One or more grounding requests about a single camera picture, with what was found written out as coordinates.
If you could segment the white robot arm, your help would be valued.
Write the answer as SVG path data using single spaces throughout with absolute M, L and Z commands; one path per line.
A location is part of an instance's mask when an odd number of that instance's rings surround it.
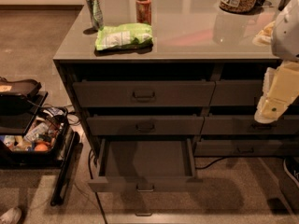
M 277 121 L 299 96 L 299 0 L 291 0 L 277 15 L 271 49 L 282 63 L 264 74 L 263 95 L 254 115 L 262 124 Z

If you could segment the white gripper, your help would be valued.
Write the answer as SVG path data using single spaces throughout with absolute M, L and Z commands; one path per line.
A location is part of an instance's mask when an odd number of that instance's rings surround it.
M 283 61 L 275 70 L 270 90 L 257 105 L 254 119 L 261 124 L 277 121 L 299 95 L 299 62 Z

